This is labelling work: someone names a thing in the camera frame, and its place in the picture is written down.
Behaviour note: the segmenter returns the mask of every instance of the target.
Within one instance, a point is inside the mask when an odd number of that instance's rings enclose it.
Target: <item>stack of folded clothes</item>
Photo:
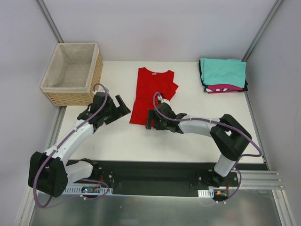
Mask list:
[[[246,82],[246,62],[241,60],[220,60],[201,58],[199,72],[205,92],[244,92]]]

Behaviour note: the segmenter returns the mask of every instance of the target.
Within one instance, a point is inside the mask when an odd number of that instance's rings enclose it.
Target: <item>teal folded shirt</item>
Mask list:
[[[201,59],[201,79],[206,85],[229,84],[240,88],[245,87],[246,62],[229,59]]]

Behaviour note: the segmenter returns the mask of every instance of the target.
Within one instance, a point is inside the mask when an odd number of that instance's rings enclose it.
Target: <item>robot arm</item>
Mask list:
[[[95,117],[90,119],[86,124],[78,129],[77,127],[94,114],[103,104],[105,100],[105,93],[96,93],[93,98],[93,103],[90,104],[84,112],[79,114],[77,118],[78,120],[75,122],[74,126],[63,138],[61,138],[61,140],[47,149],[44,153],[35,152],[30,161],[28,185],[33,187],[33,181],[40,166],[45,159],[50,156],[53,150],[57,151],[49,160],[38,178],[38,190],[53,197],[58,197],[64,192],[67,184],[69,183],[73,183],[82,178],[98,180],[100,172],[97,162],[88,159],[81,159],[73,165],[66,166],[66,164],[78,147],[89,136],[95,133],[100,126],[104,123],[108,125],[131,112],[119,95],[116,96],[116,99],[119,103],[119,107],[115,106],[112,98],[108,95],[103,109]],[[66,141],[57,148],[58,144],[64,139],[66,139]]]
[[[251,135],[229,114],[223,115],[219,119],[211,119],[206,121],[181,121],[183,119],[191,119],[190,115],[185,113],[175,114],[170,103],[166,99],[158,99],[159,105],[157,109],[165,116],[179,121],[171,121],[162,117],[156,110],[148,111],[146,129],[151,129],[153,126],[158,130],[170,130],[180,134],[195,133],[213,138],[219,150],[221,151],[220,158],[215,164],[214,169],[202,177],[202,182],[209,186],[219,187],[232,170],[235,163],[239,160],[243,151],[249,144],[249,141],[236,131],[232,131],[224,126],[210,123],[211,120],[233,126],[244,132],[249,138]]]

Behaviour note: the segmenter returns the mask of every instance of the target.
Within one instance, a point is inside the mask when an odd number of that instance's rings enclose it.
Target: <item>wire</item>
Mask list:
[[[104,107],[104,105],[106,104],[106,102],[107,102],[107,99],[108,99],[108,92],[107,92],[107,89],[106,89],[106,87],[105,86],[103,86],[102,84],[100,84],[100,83],[97,83],[97,84],[95,84],[94,85],[94,87],[93,87],[93,90],[94,91],[96,91],[95,90],[95,88],[96,88],[96,86],[101,86],[103,89],[104,89],[104,92],[105,92],[105,98],[104,98],[104,102],[103,102],[103,104],[100,106],[100,108],[94,113],[94,114],[92,114],[87,120],[85,120],[83,123],[81,123],[79,126],[77,126],[76,127],[76,130],[78,130],[80,127],[82,127],[84,124],[86,124],[88,121],[90,121],[94,116],[96,116],[102,109],[103,109],[103,107]],[[56,149],[54,149],[53,151],[52,151],[52,153],[45,159],[45,161],[41,164],[41,166],[40,166],[40,168],[39,168],[39,170],[38,170],[38,172],[37,172],[37,174],[36,174],[36,176],[35,176],[35,178],[34,178],[34,181],[33,181],[33,199],[34,199],[34,201],[36,202],[36,204],[37,204],[37,206],[39,207],[39,208],[46,208],[48,205],[49,205],[49,203],[50,203],[50,201],[51,201],[51,199],[52,199],[52,196],[50,196],[49,197],[49,199],[47,200],[47,202],[46,202],[46,204],[44,204],[44,205],[42,205],[40,202],[39,202],[39,200],[38,200],[38,195],[37,195],[37,183],[38,183],[38,179],[39,179],[39,176],[40,176],[40,174],[41,174],[41,172],[42,172],[42,170],[44,169],[44,167],[46,166],[46,164],[49,162],[49,160],[51,159],[51,157],[59,150],[59,148],[66,142],[66,140],[69,138],[69,137],[71,137],[71,135],[73,134],[73,133],[75,133],[75,131],[76,130],[72,130],[58,145],[57,145],[57,147],[56,147]]]
[[[154,94],[154,96],[153,96],[152,103],[153,103],[153,105],[154,105],[155,110],[156,110],[156,111],[158,112],[158,114],[161,115],[163,118],[165,118],[165,119],[167,119],[167,120],[170,120],[170,121],[191,121],[191,120],[197,120],[197,121],[205,121],[205,122],[209,122],[209,123],[214,123],[214,124],[217,124],[217,125],[220,125],[220,126],[229,128],[230,130],[234,130],[235,132],[239,133],[239,134],[242,135],[244,138],[246,138],[247,141],[249,141],[249,142],[257,149],[258,154],[242,154],[242,155],[240,156],[240,158],[239,158],[239,159],[236,161],[236,163],[234,164],[232,170],[239,173],[239,184],[238,184],[238,186],[237,186],[237,189],[234,191],[234,193],[233,193],[231,196],[229,196],[229,198],[233,197],[233,195],[235,195],[236,192],[239,190],[240,185],[241,185],[241,181],[242,181],[241,172],[240,172],[239,170],[235,169],[235,166],[238,164],[239,160],[240,160],[242,157],[244,157],[244,156],[249,156],[249,157],[261,157],[261,156],[262,156],[262,151],[261,151],[261,149],[259,148],[259,146],[258,146],[258,145],[257,145],[250,137],[248,137],[243,131],[241,131],[241,130],[239,130],[239,129],[233,127],[233,126],[227,125],[227,124],[225,124],[225,123],[221,123],[221,122],[219,122],[219,121],[213,121],[213,120],[210,120],[210,119],[203,119],[203,118],[189,118],[189,119],[172,119],[172,118],[169,118],[169,117],[165,116],[163,113],[161,113],[161,112],[159,111],[159,109],[157,108],[157,106],[156,106],[156,96],[157,96],[157,95],[159,95],[159,96],[162,98],[162,96],[160,95],[160,93],[159,93],[159,92],[156,92],[156,93]]]

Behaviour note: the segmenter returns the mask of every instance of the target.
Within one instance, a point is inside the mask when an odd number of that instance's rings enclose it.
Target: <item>pink folded cloth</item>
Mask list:
[[[243,90],[240,87],[232,86],[232,85],[228,85],[228,84],[219,84],[219,85],[213,85],[213,86],[209,86],[208,85],[208,89],[234,89],[234,90]]]

